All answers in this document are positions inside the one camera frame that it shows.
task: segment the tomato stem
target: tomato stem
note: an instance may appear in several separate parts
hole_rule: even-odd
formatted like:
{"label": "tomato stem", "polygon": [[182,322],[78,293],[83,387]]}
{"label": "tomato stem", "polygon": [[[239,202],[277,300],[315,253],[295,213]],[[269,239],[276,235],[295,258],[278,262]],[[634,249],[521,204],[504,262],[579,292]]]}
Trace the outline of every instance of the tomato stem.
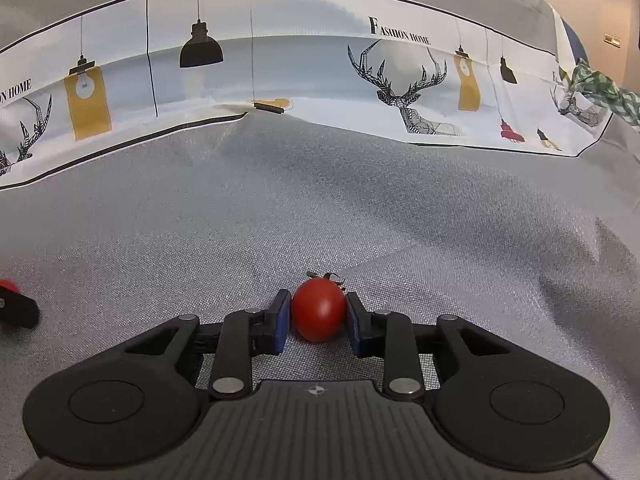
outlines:
{"label": "tomato stem", "polygon": [[[326,273],[324,276],[320,276],[320,274],[318,274],[317,272],[313,272],[312,270],[308,270],[306,272],[306,275],[310,278],[324,278],[326,280],[329,280],[331,282],[334,282],[336,285],[341,286],[344,284],[344,280],[335,272],[328,272]],[[337,280],[332,280],[331,277],[335,276],[336,278],[338,278]]]}

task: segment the cherry tomato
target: cherry tomato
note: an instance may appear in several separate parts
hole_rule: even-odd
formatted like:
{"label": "cherry tomato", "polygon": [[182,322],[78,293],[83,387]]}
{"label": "cherry tomato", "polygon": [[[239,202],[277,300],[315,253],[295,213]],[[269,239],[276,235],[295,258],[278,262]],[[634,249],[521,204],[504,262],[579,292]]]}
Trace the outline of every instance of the cherry tomato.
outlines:
{"label": "cherry tomato", "polygon": [[313,278],[298,287],[291,301],[291,319],[307,341],[328,341],[344,322],[347,307],[344,294],[327,278]]}
{"label": "cherry tomato", "polygon": [[0,280],[0,286],[4,286],[4,288],[8,288],[9,290],[20,294],[20,289],[14,282],[10,282],[9,280]]}

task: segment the pendant lamp illustration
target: pendant lamp illustration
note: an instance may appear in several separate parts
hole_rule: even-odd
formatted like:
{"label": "pendant lamp illustration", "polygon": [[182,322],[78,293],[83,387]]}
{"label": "pendant lamp illustration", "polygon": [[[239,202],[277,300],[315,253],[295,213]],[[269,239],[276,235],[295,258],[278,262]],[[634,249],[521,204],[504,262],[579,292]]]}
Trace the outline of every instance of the pendant lamp illustration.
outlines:
{"label": "pendant lamp illustration", "polygon": [[102,70],[82,53],[82,16],[80,16],[80,59],[65,77],[66,100],[76,140],[111,130]]}
{"label": "pendant lamp illustration", "polygon": [[[489,37],[487,35],[486,29],[484,30],[484,34],[486,37],[486,58],[489,59]],[[521,136],[519,133],[513,131],[513,128],[507,121],[504,120],[502,116],[502,111],[500,110],[500,100],[498,99],[498,91],[495,89],[494,77],[491,75],[491,67],[489,63],[486,65],[486,70],[489,73],[489,79],[491,80],[491,85],[494,87],[494,95],[495,95],[495,105],[498,107],[498,114],[500,115],[500,136],[503,139],[509,139],[511,142],[526,142],[525,138]]]}
{"label": "pendant lamp illustration", "polygon": [[511,83],[514,85],[518,84],[518,80],[516,79],[513,70],[507,66],[507,60],[504,58],[504,38],[500,37],[500,41],[502,43],[502,57],[500,58],[500,74],[502,75],[502,79],[504,79],[507,83]]}
{"label": "pendant lamp illustration", "polygon": [[282,108],[283,110],[291,110],[293,108],[291,99],[286,97],[278,97],[277,99],[256,99],[254,103]]}
{"label": "pendant lamp illustration", "polygon": [[560,148],[558,148],[558,146],[556,146],[556,144],[553,141],[546,138],[545,133],[542,130],[540,130],[540,128],[538,128],[538,137],[540,137],[540,142],[545,148],[558,150],[558,152],[562,151]]}
{"label": "pendant lamp illustration", "polygon": [[207,22],[200,21],[200,0],[198,0],[198,21],[191,25],[192,38],[180,51],[180,68],[205,66],[223,61],[220,44],[207,36]]}
{"label": "pendant lamp illustration", "polygon": [[462,45],[456,51],[453,62],[461,83],[458,110],[477,112],[480,108],[480,89],[474,75],[473,60],[462,49]]}
{"label": "pendant lamp illustration", "polygon": [[502,119],[500,129],[500,134],[505,139],[509,139],[511,142],[524,142],[524,137],[514,132],[513,128],[511,128],[504,119]]}

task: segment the black lamp shade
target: black lamp shade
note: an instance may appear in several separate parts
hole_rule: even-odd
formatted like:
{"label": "black lamp shade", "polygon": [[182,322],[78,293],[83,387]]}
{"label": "black lamp shade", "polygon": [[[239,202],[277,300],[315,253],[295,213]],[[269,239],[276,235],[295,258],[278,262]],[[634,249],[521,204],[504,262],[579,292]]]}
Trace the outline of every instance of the black lamp shade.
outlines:
{"label": "black lamp shade", "polygon": [[207,22],[191,25],[192,38],[180,51],[180,68],[211,65],[223,61],[220,44],[207,36]]}
{"label": "black lamp shade", "polygon": [[507,83],[511,83],[514,85],[518,84],[518,80],[516,79],[513,70],[507,66],[507,60],[504,59],[504,56],[500,58],[500,74],[502,74],[502,79],[504,79]]}
{"label": "black lamp shade", "polygon": [[84,56],[80,56],[80,61],[78,61],[78,66],[75,66],[71,70],[69,70],[69,75],[84,73],[86,70],[94,66],[95,66],[95,61],[87,62]]}
{"label": "black lamp shade", "polygon": [[466,59],[469,58],[469,54],[464,51],[462,45],[460,45],[460,48],[456,51],[456,54],[458,54],[460,57],[465,57]]}

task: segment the blue fabric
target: blue fabric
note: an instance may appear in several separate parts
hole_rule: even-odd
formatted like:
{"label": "blue fabric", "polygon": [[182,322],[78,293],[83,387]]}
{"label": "blue fabric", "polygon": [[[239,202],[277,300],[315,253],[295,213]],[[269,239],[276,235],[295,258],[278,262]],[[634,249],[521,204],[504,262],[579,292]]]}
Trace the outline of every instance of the blue fabric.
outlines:
{"label": "blue fabric", "polygon": [[571,50],[574,51],[575,62],[578,63],[580,61],[580,58],[582,58],[583,60],[586,61],[587,64],[589,64],[589,58],[587,57],[587,52],[585,51],[584,46],[580,41],[580,38],[578,38],[578,35],[575,33],[575,31],[569,26],[569,24],[564,19],[562,20],[562,22],[564,23],[564,29],[566,30],[566,34],[569,37],[569,44],[571,44]]}

